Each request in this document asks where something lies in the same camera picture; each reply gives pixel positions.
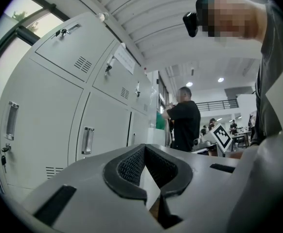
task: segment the locker door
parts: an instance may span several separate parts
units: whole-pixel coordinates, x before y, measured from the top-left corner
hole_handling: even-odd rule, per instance
[[[92,91],[81,121],[77,160],[126,147],[130,112],[120,102]]]
[[[70,33],[49,38],[36,53],[86,82],[114,37],[90,13],[64,28]]]
[[[132,114],[130,127],[131,142],[129,143],[129,146],[135,144],[144,144],[147,142],[148,137],[148,117],[135,110],[132,112]]]
[[[0,149],[9,185],[35,189],[68,164],[68,143],[80,87],[39,64],[22,60],[1,97]]]
[[[132,107],[147,115],[150,104],[151,83],[142,70],[138,68],[135,68],[134,71],[134,81],[135,86],[138,87],[140,96],[134,96]]]
[[[105,63],[99,71],[93,86],[116,100],[128,104],[131,98],[135,96],[133,75],[117,59],[115,59],[112,69],[108,72],[106,72],[106,67],[107,64]]]

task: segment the key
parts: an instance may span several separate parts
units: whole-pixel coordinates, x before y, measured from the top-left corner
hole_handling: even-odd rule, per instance
[[[6,173],[6,169],[5,169],[6,158],[5,158],[5,155],[1,156],[1,164],[2,164],[2,166],[4,167],[4,171],[5,171],[5,173]]]

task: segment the railing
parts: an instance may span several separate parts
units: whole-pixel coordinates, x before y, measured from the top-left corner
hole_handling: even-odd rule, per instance
[[[213,101],[206,103],[197,103],[199,111],[213,111],[239,108],[237,99]]]

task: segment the tree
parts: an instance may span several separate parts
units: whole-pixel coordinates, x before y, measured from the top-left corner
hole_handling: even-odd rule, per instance
[[[26,11],[23,11],[22,13],[19,13],[19,14],[17,14],[16,11],[14,11],[12,18],[15,19],[16,21],[22,21],[26,17],[26,14],[27,14]],[[36,32],[38,30],[38,27],[37,27],[38,23],[39,22],[37,21],[34,22],[32,25],[28,27],[28,29],[33,33]]]

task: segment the black camera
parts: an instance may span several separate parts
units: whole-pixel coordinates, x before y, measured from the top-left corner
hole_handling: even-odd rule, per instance
[[[188,12],[184,15],[182,20],[185,23],[189,36],[195,37],[198,33],[198,20],[195,12]]]

